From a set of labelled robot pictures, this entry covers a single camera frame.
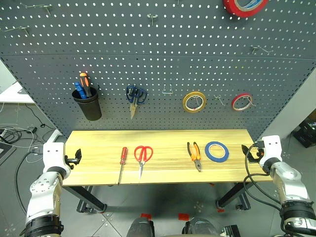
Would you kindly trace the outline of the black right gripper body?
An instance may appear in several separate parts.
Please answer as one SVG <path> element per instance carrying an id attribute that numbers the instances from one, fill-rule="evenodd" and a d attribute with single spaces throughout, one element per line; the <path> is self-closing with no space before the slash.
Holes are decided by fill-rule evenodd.
<path id="1" fill-rule="evenodd" d="M 256 153 L 257 157 L 262 158 L 264 156 L 264 148 L 265 148 L 264 141 L 257 141 L 253 145 L 255 148 L 257 148 L 257 153 Z"/>

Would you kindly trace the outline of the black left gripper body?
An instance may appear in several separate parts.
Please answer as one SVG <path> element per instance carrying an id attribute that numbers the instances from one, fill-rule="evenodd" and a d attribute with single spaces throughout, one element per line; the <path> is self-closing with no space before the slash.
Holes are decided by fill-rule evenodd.
<path id="1" fill-rule="evenodd" d="M 70 168 L 70 170 L 73 170 L 76 160 L 72 158 L 68 158 L 67 155 L 65 155 L 64 160 L 65 160 L 65 164 Z"/>

